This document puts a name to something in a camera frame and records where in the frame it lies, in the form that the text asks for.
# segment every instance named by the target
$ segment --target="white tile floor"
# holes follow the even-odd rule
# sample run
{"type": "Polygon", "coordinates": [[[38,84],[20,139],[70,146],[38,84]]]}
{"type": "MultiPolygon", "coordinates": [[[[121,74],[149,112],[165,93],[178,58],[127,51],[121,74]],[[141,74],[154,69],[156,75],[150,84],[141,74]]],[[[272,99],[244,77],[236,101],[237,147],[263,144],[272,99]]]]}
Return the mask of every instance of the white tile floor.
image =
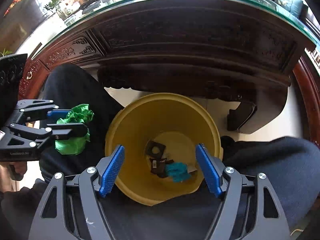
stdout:
{"type": "MultiPolygon", "coordinates": [[[[107,92],[121,105],[127,106],[134,100],[149,93],[132,89],[106,88],[107,92]]],[[[293,87],[288,89],[288,99],[282,113],[273,121],[252,134],[239,134],[227,131],[227,114],[229,109],[236,109],[239,103],[224,102],[219,99],[192,98],[203,106],[216,123],[220,136],[229,135],[235,141],[270,141],[282,136],[302,137],[300,111],[293,87]]],[[[28,171],[19,183],[21,187],[31,188],[37,178],[41,178],[39,162],[28,162],[28,171]]]]}

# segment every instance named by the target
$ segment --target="cushion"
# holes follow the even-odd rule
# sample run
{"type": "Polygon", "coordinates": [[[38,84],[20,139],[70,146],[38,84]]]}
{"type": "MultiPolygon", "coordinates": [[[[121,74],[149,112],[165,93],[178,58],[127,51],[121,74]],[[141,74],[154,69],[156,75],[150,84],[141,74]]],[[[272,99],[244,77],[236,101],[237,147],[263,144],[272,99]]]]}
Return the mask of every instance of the cushion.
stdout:
{"type": "Polygon", "coordinates": [[[275,2],[290,12],[293,16],[299,18],[303,6],[302,0],[275,0],[275,2]]]}

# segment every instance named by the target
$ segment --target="yellow trash bin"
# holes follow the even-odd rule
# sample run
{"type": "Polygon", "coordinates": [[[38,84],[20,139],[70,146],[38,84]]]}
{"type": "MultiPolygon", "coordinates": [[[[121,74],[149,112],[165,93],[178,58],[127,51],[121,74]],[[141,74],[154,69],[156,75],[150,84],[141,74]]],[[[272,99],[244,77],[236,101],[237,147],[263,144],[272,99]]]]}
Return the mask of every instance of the yellow trash bin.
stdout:
{"type": "Polygon", "coordinates": [[[118,144],[125,147],[116,185],[129,198],[153,206],[198,189],[204,178],[196,162],[199,143],[222,159],[218,129],[208,112],[185,96],[156,93],[132,102],[116,115],[106,135],[105,155],[110,156],[118,144]],[[197,171],[179,183],[152,174],[150,157],[145,155],[150,140],[166,146],[168,160],[195,166],[197,171]]]}

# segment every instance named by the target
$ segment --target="crumpled green bag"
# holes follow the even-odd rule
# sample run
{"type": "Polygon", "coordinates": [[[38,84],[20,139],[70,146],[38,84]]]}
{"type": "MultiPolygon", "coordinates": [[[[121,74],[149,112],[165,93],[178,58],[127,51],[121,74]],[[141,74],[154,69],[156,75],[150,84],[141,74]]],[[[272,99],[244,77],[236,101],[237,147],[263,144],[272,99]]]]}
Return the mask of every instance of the crumpled green bag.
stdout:
{"type": "MultiPolygon", "coordinates": [[[[60,118],[59,120],[57,120],[57,123],[88,123],[92,121],[93,116],[94,113],[91,110],[89,110],[89,105],[81,104],[73,107],[71,111],[67,114],[66,118],[60,118]]],[[[55,147],[56,150],[60,152],[62,155],[78,155],[84,150],[86,142],[90,142],[89,129],[87,134],[83,137],[74,137],[68,140],[56,141],[55,147]]]]}

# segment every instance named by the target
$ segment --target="drawer handle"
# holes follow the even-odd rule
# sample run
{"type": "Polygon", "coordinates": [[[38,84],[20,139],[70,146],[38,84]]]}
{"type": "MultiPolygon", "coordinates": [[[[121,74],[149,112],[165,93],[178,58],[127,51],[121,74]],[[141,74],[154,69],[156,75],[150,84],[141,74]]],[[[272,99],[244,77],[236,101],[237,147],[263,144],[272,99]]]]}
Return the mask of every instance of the drawer handle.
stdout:
{"type": "Polygon", "coordinates": [[[32,78],[32,71],[30,71],[30,72],[27,73],[27,79],[29,80],[29,79],[31,79],[31,78],[32,78]]]}

